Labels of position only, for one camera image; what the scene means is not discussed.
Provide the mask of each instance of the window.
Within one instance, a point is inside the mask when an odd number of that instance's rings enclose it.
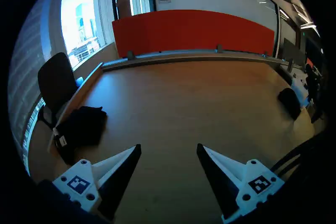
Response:
[[[99,0],[62,0],[62,33],[72,68],[106,44],[97,27],[99,8]]]
[[[132,16],[150,12],[149,0],[129,0]]]
[[[32,114],[30,115],[30,118],[27,123],[27,127],[24,133],[24,141],[23,141],[23,161],[24,166],[26,167],[27,172],[29,173],[29,167],[28,167],[28,148],[29,148],[29,141],[30,137],[32,135],[33,128],[37,121],[37,114],[39,113],[40,108],[45,105],[45,102],[43,98],[39,100],[39,102],[36,104]]]

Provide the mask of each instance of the computer monitor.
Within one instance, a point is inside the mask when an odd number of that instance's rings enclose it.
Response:
[[[286,38],[284,38],[283,42],[282,57],[286,61],[293,59],[294,64],[297,64],[299,66],[305,66],[307,61],[306,55]]]

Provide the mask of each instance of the chair armrest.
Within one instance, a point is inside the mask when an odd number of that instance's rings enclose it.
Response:
[[[44,122],[51,130],[53,130],[53,128],[56,126],[57,123],[57,119],[56,119],[56,115],[54,113],[51,113],[51,122],[49,122],[46,118],[45,118],[45,105],[43,105],[40,109],[39,112],[37,114],[37,121],[42,121]]]

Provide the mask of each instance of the office desk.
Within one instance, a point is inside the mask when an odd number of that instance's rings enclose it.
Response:
[[[279,103],[288,85],[264,63],[180,62],[104,72],[99,66],[90,78],[64,115],[76,106],[102,106],[108,120],[99,146],[81,148],[77,159],[95,163],[142,145],[116,223],[221,223],[197,143],[271,167],[314,135],[305,109],[293,122]]]

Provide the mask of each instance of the ceiling light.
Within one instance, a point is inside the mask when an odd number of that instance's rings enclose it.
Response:
[[[316,28],[316,25],[312,24],[312,25],[301,27],[301,29],[308,29],[308,28]]]
[[[307,23],[310,23],[310,21],[308,20],[307,17],[305,17],[304,15],[302,15],[301,13],[297,13],[303,20],[305,20]]]
[[[289,18],[289,16],[287,16],[287,14],[286,14],[282,9],[280,9],[280,12],[283,13],[283,15],[284,15],[286,18]]]

